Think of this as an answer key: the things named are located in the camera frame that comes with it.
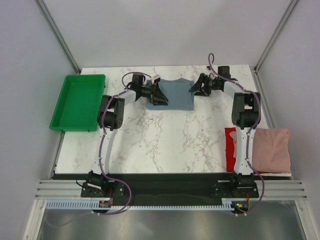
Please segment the blue grey t shirt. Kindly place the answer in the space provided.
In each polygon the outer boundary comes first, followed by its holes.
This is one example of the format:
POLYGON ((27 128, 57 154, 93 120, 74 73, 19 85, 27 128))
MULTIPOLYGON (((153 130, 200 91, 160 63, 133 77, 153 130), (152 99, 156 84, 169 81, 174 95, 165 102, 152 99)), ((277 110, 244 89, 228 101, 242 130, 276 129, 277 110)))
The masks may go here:
POLYGON ((159 88, 168 98, 168 105, 153 105, 148 99, 146 108, 152 111, 193 111, 194 110, 194 93, 189 92, 194 85, 192 80, 179 78, 176 80, 161 79, 159 88))

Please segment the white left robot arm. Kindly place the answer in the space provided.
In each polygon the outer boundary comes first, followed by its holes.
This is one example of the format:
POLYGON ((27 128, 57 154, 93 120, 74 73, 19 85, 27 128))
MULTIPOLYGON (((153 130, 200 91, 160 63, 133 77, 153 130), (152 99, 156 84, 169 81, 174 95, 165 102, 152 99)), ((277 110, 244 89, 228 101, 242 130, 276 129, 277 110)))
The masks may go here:
POLYGON ((154 106, 167 106, 169 103, 160 89, 159 75, 152 76, 149 83, 145 83, 148 75, 142 72, 125 74, 125 76, 128 75, 132 75, 132 79, 124 85, 124 90, 115 95, 102 96, 97 116, 100 143, 91 171, 82 184, 81 197, 83 198, 112 196, 111 183, 115 183, 116 180, 109 177, 110 158, 118 129, 124 121, 125 107, 140 98, 146 98, 154 106))

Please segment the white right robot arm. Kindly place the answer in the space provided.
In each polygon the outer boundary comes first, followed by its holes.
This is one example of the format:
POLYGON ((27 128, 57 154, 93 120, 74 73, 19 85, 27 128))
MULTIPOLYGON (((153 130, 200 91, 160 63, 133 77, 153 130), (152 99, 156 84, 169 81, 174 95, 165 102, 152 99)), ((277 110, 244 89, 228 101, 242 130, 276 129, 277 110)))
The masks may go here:
POLYGON ((261 121, 260 94, 246 90, 232 78, 229 66, 219 66, 217 71, 211 66, 207 69, 189 92, 208 97, 212 91, 222 91, 233 99, 231 121, 236 132, 236 157, 230 181, 222 183, 222 190, 235 198, 258 198, 252 161, 256 128, 261 121))

